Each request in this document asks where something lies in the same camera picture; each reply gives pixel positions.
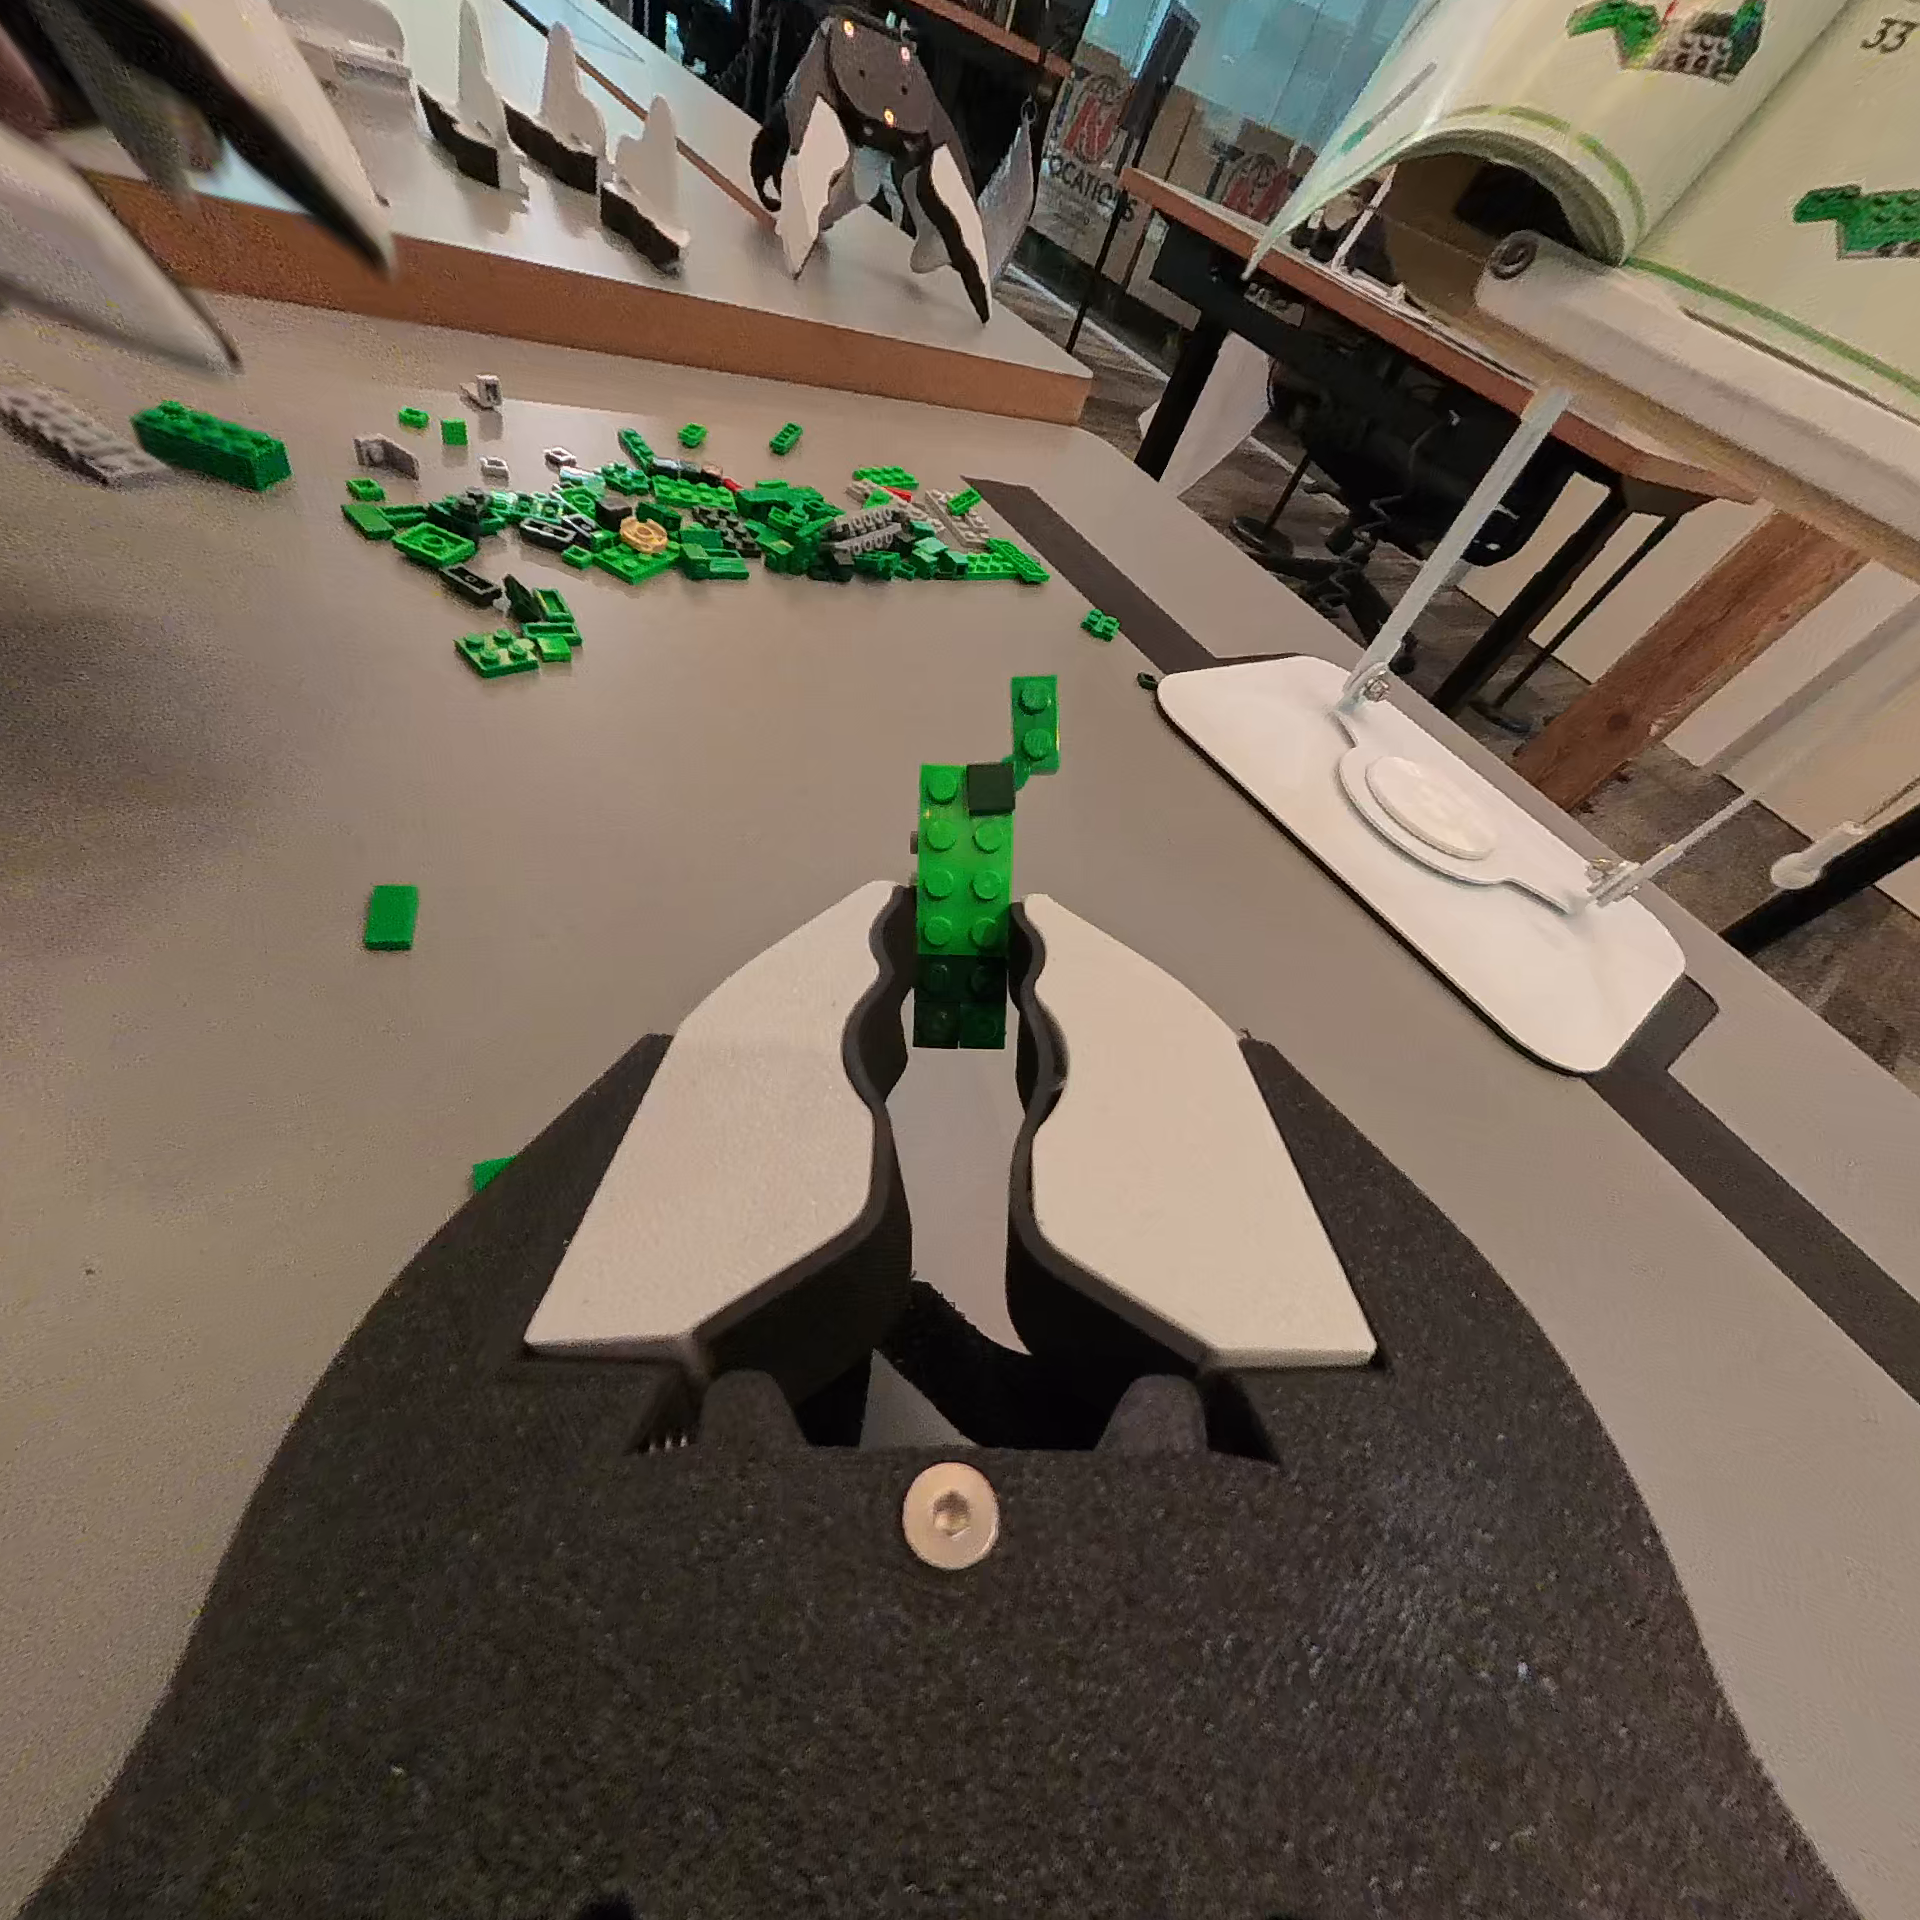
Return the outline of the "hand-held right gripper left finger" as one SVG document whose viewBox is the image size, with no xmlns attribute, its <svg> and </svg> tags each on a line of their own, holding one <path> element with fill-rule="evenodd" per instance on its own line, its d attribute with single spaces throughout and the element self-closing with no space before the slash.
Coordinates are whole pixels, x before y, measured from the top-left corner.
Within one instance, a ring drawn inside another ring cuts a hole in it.
<svg viewBox="0 0 1920 1920">
<path fill-rule="evenodd" d="M 871 879 L 763 949 L 670 1035 L 524 1329 L 532 1355 L 758 1371 L 793 1405 L 900 1318 L 915 1234 L 890 1093 L 911 891 Z"/>
</svg>

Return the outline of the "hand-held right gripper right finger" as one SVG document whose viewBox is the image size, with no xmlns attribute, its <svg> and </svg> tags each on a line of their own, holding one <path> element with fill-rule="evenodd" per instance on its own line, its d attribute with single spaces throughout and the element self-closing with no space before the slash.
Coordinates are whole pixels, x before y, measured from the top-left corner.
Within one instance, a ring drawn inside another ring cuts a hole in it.
<svg viewBox="0 0 1920 1920">
<path fill-rule="evenodd" d="M 1025 1348 L 1085 1384 L 1372 1364 L 1238 1029 L 1046 893 L 1010 938 L 1006 1304 Z"/>
</svg>

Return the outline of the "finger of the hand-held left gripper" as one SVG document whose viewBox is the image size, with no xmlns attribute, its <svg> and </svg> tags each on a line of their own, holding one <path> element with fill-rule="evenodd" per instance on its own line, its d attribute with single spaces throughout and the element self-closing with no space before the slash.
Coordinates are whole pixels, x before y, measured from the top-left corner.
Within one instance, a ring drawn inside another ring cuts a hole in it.
<svg viewBox="0 0 1920 1920">
<path fill-rule="evenodd" d="M 180 367 L 240 367 L 227 332 L 59 153 L 3 127 L 3 300 Z"/>
<path fill-rule="evenodd" d="M 273 4 L 32 1 L 31 70 L 75 127 L 100 127 L 168 192 L 238 153 L 376 273 L 384 205 Z"/>
</svg>

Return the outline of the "green toy brick assembly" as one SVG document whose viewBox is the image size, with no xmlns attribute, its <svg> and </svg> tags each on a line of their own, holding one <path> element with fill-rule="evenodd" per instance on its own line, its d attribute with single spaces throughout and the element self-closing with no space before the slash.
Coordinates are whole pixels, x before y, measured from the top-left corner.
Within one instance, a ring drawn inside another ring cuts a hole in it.
<svg viewBox="0 0 1920 1920">
<path fill-rule="evenodd" d="M 1062 763 L 1056 675 L 1013 677 L 1010 734 L 1010 750 L 998 759 L 924 761 L 919 772 L 919 1047 L 989 1050 L 1006 1041 L 1016 803 L 1031 778 Z"/>
</svg>

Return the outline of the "grey desk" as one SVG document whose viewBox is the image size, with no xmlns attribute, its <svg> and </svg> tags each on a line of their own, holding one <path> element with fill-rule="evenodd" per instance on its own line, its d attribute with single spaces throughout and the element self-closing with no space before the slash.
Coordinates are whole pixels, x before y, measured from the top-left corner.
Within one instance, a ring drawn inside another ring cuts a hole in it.
<svg viewBox="0 0 1920 1920">
<path fill-rule="evenodd" d="M 4 1916 L 1917 1916 L 1906 1085 L 1655 889 L 1624 1061 L 1510 1043 L 1164 718 L 1348 647 L 1086 433 L 224 318 L 237 381 L 4 334 L 294 463 L 4 436 Z M 427 501 L 688 421 L 1050 579 L 512 559 L 584 641 L 482 679 L 343 520 L 365 438 Z M 684 1018 L 907 887 L 921 763 L 1046 671 L 1021 897 L 1238 1031 L 1374 1362 L 1060 1413 L 996 1355 L 863 1448 L 532 1355 Z"/>
</svg>

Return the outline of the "grey toy brick plate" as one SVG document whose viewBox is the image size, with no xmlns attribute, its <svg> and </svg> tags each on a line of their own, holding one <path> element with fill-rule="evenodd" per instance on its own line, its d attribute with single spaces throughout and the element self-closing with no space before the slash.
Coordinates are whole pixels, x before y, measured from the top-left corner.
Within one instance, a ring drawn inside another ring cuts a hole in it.
<svg viewBox="0 0 1920 1920">
<path fill-rule="evenodd" d="M 3 423 L 38 456 L 103 488 L 131 489 L 172 476 L 141 444 L 53 389 L 4 386 Z"/>
</svg>

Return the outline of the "white finger part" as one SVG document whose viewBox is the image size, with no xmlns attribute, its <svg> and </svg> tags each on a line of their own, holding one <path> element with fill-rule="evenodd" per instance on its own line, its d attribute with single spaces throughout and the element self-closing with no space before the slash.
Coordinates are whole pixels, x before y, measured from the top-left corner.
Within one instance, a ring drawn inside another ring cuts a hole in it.
<svg viewBox="0 0 1920 1920">
<path fill-rule="evenodd" d="M 541 105 L 527 110 L 502 102 L 500 107 L 506 134 L 527 159 L 558 183 L 598 196 L 608 159 L 608 130 L 584 89 L 577 43 L 566 24 L 556 21 L 544 34 Z"/>
<path fill-rule="evenodd" d="M 679 127 L 655 96 L 643 131 L 622 134 L 596 187 L 598 221 L 662 276 L 680 276 L 692 230 L 680 205 Z"/>
<path fill-rule="evenodd" d="M 482 24 L 472 1 L 461 1 L 456 71 L 451 100 L 415 84 L 427 130 L 464 177 L 524 203 L 528 185 L 511 134 L 506 104 L 493 84 Z"/>
</svg>

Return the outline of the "long green toy brick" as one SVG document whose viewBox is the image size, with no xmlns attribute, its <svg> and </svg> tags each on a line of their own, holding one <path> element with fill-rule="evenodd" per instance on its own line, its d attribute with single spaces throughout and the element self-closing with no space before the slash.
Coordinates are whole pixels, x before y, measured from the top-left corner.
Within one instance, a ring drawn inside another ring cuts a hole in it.
<svg viewBox="0 0 1920 1920">
<path fill-rule="evenodd" d="M 191 405 L 162 400 L 131 418 L 138 448 L 152 460 L 265 494 L 292 478 L 292 458 L 275 433 Z"/>
</svg>

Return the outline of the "white book stand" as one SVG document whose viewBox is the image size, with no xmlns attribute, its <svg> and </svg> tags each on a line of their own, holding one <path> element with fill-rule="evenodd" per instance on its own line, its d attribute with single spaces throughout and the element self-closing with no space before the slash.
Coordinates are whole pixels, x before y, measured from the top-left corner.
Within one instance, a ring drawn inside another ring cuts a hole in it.
<svg viewBox="0 0 1920 1920">
<path fill-rule="evenodd" d="M 1156 700 L 1493 1025 L 1584 1075 L 1677 986 L 1680 946 L 1635 897 L 1712 826 L 1602 871 L 1395 701 L 1400 641 L 1574 400 L 1616 404 L 1800 528 L 1908 573 L 1917 420 L 1534 232 L 1479 266 L 1467 328 L 1542 384 L 1378 638 L 1346 671 L 1276 655 L 1164 673 Z"/>
</svg>

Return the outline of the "spare black hand-held gripper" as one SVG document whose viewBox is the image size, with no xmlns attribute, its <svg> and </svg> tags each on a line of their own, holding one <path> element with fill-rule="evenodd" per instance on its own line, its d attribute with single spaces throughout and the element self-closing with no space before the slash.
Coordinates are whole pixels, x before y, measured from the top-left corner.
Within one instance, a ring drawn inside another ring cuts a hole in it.
<svg viewBox="0 0 1920 1920">
<path fill-rule="evenodd" d="M 749 149 L 789 276 L 805 273 L 842 218 L 886 202 L 911 230 L 911 270 L 948 268 L 989 323 L 1039 197 L 1034 119 L 1021 110 L 1009 152 L 978 185 L 917 43 L 872 11 L 829 8 Z"/>
</svg>

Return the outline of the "pile of small toy bricks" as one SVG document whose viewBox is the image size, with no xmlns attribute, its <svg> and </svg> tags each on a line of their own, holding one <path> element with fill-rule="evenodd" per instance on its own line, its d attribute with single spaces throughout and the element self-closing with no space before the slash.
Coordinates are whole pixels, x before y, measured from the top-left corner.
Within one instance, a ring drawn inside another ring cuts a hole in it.
<svg viewBox="0 0 1920 1920">
<path fill-rule="evenodd" d="M 1033 549 L 989 526 L 972 485 L 924 489 L 897 463 L 854 467 L 844 496 L 793 476 L 742 481 L 699 460 L 706 440 L 702 423 L 687 421 L 679 449 L 660 452 L 624 425 L 619 458 L 598 465 L 563 445 L 547 449 L 541 489 L 512 485 L 506 463 L 491 456 L 479 485 L 407 500 L 379 480 L 402 474 L 405 445 L 371 436 L 354 445 L 360 470 L 346 480 L 340 514 L 358 537 L 489 618 L 452 643 L 482 679 L 564 666 L 584 643 L 566 589 L 512 571 L 511 562 L 547 558 L 622 587 L 664 577 L 747 583 L 758 570 L 833 585 L 1050 579 Z"/>
</svg>

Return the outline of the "black office chair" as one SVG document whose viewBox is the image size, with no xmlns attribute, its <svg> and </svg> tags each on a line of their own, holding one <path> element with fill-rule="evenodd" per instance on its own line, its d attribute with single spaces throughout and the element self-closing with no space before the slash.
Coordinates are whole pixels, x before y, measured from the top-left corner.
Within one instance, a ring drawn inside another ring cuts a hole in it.
<svg viewBox="0 0 1920 1920">
<path fill-rule="evenodd" d="M 1426 562 L 1508 444 L 1517 418 L 1449 381 L 1426 392 L 1370 373 L 1287 400 L 1278 387 L 1269 394 L 1296 429 L 1302 458 L 1269 516 L 1237 516 L 1228 534 L 1311 609 L 1348 621 L 1370 641 L 1390 612 L 1372 577 L 1380 548 Z M 1280 529 L 1284 507 L 1311 476 L 1343 509 L 1321 553 L 1299 549 Z"/>
</svg>

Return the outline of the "building instruction booklet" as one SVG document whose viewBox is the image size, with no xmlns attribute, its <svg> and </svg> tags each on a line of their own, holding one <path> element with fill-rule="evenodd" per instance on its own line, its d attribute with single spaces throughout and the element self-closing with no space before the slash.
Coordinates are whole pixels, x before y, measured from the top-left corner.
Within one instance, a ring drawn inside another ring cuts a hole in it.
<svg viewBox="0 0 1920 1920">
<path fill-rule="evenodd" d="M 1475 262 L 1517 236 L 1917 411 L 1917 4 L 1419 4 L 1254 260 L 1384 183 Z"/>
</svg>

